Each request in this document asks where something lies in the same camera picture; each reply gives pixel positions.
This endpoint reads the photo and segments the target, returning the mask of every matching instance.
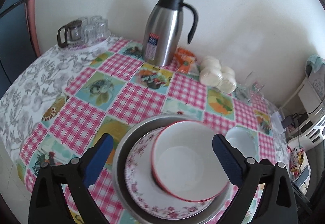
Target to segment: orange plastic bag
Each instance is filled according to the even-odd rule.
[[[199,75],[199,70],[195,63],[197,60],[195,54],[184,48],[178,47],[175,57],[178,62],[178,72],[183,74]]]

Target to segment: floral tablecloth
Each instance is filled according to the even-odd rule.
[[[186,114],[224,135],[234,126],[245,127],[256,144],[256,160],[282,161],[288,168],[285,137],[272,129],[272,104],[245,104],[235,94],[217,92],[195,76],[176,72],[175,61],[161,68],[145,63],[140,50],[141,44],[119,37],[91,52],[71,53],[55,46],[5,93],[0,100],[0,135],[29,191],[41,162],[66,164],[107,132],[114,138],[114,149],[89,191],[111,224],[137,223],[114,193],[113,156],[133,125],[161,113]],[[231,188],[231,198],[209,223],[215,223],[230,204],[237,191]],[[245,223],[262,190],[260,185]],[[64,194],[75,221],[82,223],[67,186]]]

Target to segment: floor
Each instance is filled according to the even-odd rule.
[[[0,140],[0,193],[21,224],[28,224],[31,194],[18,177],[3,142]]]

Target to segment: thermos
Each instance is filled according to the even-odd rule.
[[[159,0],[153,8],[143,38],[142,57],[156,66],[171,64],[183,27],[183,7],[193,13],[193,25],[187,42],[191,43],[198,23],[196,9],[184,0]]]

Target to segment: red rim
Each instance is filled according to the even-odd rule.
[[[151,154],[150,154],[150,164],[151,164],[151,171],[152,171],[152,175],[153,177],[155,178],[155,180],[157,181],[158,185],[168,194],[180,199],[180,200],[183,200],[183,201],[187,201],[187,202],[204,202],[204,201],[207,201],[207,200],[210,200],[210,199],[213,199],[214,197],[220,195],[221,193],[223,193],[225,191],[225,189],[229,186],[229,181],[227,181],[227,184],[223,187],[223,189],[217,193],[216,195],[210,197],[210,198],[207,198],[207,199],[204,199],[204,200],[188,200],[188,199],[184,199],[184,198],[181,198],[177,195],[175,195],[174,193],[172,193],[170,190],[168,190],[168,188],[162,183],[161,179],[158,177],[157,175],[157,171],[155,169],[155,166],[154,166],[154,163],[153,163],[153,157],[154,157],[154,152],[155,152],[155,147],[156,147],[156,143],[157,143],[157,140],[158,138],[160,137],[160,135],[163,133],[164,130],[166,130],[168,127],[170,127],[171,125],[174,125],[176,123],[179,123],[179,122],[183,122],[183,121],[191,121],[191,122],[197,122],[199,124],[202,124],[204,126],[206,126],[203,122],[200,122],[200,121],[197,121],[197,120],[181,120],[181,121],[177,121],[177,122],[174,122],[170,125],[168,125],[167,127],[165,127],[157,136],[157,138],[155,139],[155,141],[153,142],[153,145],[152,145],[152,149],[151,149]]]

